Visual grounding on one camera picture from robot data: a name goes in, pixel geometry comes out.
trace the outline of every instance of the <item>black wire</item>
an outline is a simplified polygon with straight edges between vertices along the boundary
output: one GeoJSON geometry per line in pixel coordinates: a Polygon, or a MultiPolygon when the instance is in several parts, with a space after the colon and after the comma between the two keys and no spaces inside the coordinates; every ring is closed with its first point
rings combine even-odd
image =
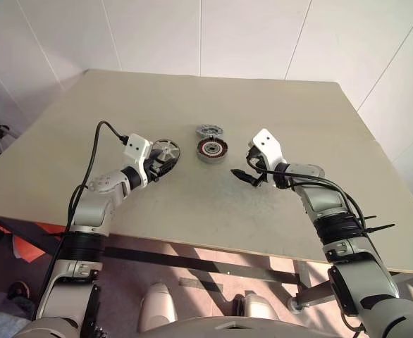
{"type": "Polygon", "coordinates": [[[348,328],[349,330],[351,330],[351,331],[353,331],[353,332],[361,332],[361,331],[364,331],[364,326],[363,326],[363,324],[360,324],[360,326],[358,326],[358,327],[353,327],[353,326],[351,326],[351,325],[347,322],[346,317],[345,317],[345,314],[344,314],[343,312],[341,313],[341,319],[343,320],[343,322],[345,323],[345,325],[347,326],[347,328],[348,328]]]}
{"type": "Polygon", "coordinates": [[[362,224],[362,228],[363,228],[363,229],[366,229],[366,221],[365,221],[365,219],[364,219],[363,212],[362,212],[362,210],[360,209],[359,205],[357,204],[357,202],[356,202],[349,194],[346,194],[346,197],[347,197],[347,199],[349,199],[350,203],[352,204],[352,206],[353,206],[354,209],[356,210],[357,215],[358,215],[359,218],[360,218],[359,221],[360,221],[360,224],[362,224]]]}
{"type": "Polygon", "coordinates": [[[82,187],[81,184],[77,185],[75,190],[73,190],[72,196],[70,197],[70,201],[68,202],[68,210],[67,210],[67,219],[69,219],[70,214],[74,211],[73,210],[73,200],[75,199],[75,195],[78,193],[78,190],[82,187]]]}
{"type": "MultiPolygon", "coordinates": [[[[73,220],[73,216],[75,215],[75,210],[78,206],[78,203],[80,202],[80,198],[81,195],[83,193],[84,188],[87,187],[87,180],[89,178],[89,175],[92,171],[92,166],[94,165],[94,160],[95,160],[95,156],[97,154],[97,146],[99,144],[99,135],[100,135],[100,129],[102,127],[102,125],[106,125],[122,142],[124,142],[124,138],[125,136],[120,135],[117,130],[115,130],[113,128],[113,126],[111,126],[109,124],[109,122],[106,122],[104,120],[100,121],[97,125],[97,128],[95,128],[95,136],[94,136],[94,143],[92,145],[92,152],[91,152],[91,157],[89,159],[89,164],[87,165],[87,169],[86,169],[86,173],[85,176],[82,179],[81,184],[79,184],[72,193],[72,196],[70,197],[70,201],[68,204],[68,211],[67,211],[67,225],[66,228],[64,229],[64,233],[61,236],[61,240],[58,243],[58,246],[56,247],[56,251],[53,254],[53,257],[51,258],[49,267],[47,269],[47,272],[45,273],[45,277],[44,277],[44,281],[42,282],[42,286],[41,289],[39,291],[39,302],[42,300],[42,297],[44,296],[45,293],[45,289],[47,288],[47,285],[49,283],[50,277],[51,277],[51,272],[53,271],[54,268],[54,264],[56,262],[56,258],[58,256],[59,251],[61,250],[61,247],[63,245],[63,241],[64,241],[64,235],[67,234],[69,232],[70,226],[72,224],[72,220],[73,220]]],[[[35,313],[33,315],[33,319],[36,319],[36,315],[37,315],[37,307],[35,310],[35,313]]]]}
{"type": "Polygon", "coordinates": [[[336,188],[336,191],[339,192],[341,194],[341,196],[343,197],[343,201],[345,203],[346,208],[351,211],[351,208],[349,206],[349,203],[347,201],[347,197],[346,197],[346,193],[343,191],[343,189],[341,189],[341,187],[336,184],[335,182],[332,182],[330,180],[327,180],[326,178],[323,177],[316,177],[316,176],[310,176],[310,175],[303,175],[303,174],[294,174],[294,173],[284,173],[281,171],[274,171],[274,170],[267,170],[267,169],[262,169],[262,168],[258,168],[256,165],[254,165],[251,161],[250,158],[247,158],[247,164],[252,168],[255,169],[258,172],[261,173],[265,173],[265,174],[272,174],[272,175],[280,175],[280,176],[284,176],[284,177],[297,177],[297,178],[304,178],[304,179],[308,179],[308,180],[313,180],[313,181],[320,181],[326,184],[329,184],[333,187],[336,188]]]}
{"type": "MultiPolygon", "coordinates": [[[[106,121],[100,121],[99,124],[97,125],[97,128],[95,129],[95,136],[94,136],[94,144],[92,145],[92,152],[91,152],[91,158],[89,159],[89,164],[87,165],[86,173],[85,176],[82,179],[81,186],[84,187],[87,184],[87,179],[89,178],[89,175],[92,170],[92,166],[94,165],[94,160],[95,160],[95,155],[97,154],[97,146],[99,144],[99,134],[100,134],[100,128],[102,125],[106,125],[120,140],[122,140],[122,135],[120,135],[117,130],[115,130],[108,122],[106,121]]],[[[66,232],[69,231],[70,229],[70,224],[72,223],[73,216],[75,215],[75,210],[77,208],[78,203],[80,202],[80,198],[82,195],[83,189],[78,189],[78,193],[76,194],[76,198],[73,202],[72,208],[69,211],[68,219],[67,219],[67,226],[66,226],[66,232]]]]}

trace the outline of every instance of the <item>beige table surface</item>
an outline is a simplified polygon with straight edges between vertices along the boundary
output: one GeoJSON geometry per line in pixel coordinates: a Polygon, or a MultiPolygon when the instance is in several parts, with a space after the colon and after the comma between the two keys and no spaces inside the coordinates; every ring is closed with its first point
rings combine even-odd
{"type": "MultiPolygon", "coordinates": [[[[175,169],[132,192],[112,233],[229,251],[325,261],[298,196],[253,188],[230,173],[252,172],[247,143],[263,127],[290,162],[313,163],[351,194],[391,270],[413,272],[413,197],[340,87],[332,82],[239,80],[91,70],[0,156],[0,216],[66,224],[67,205],[90,157],[94,129],[169,138],[175,169]],[[199,124],[220,125],[229,145],[218,165],[199,161],[199,124]]],[[[101,132],[93,175],[122,168],[123,145],[101,132]]]]}

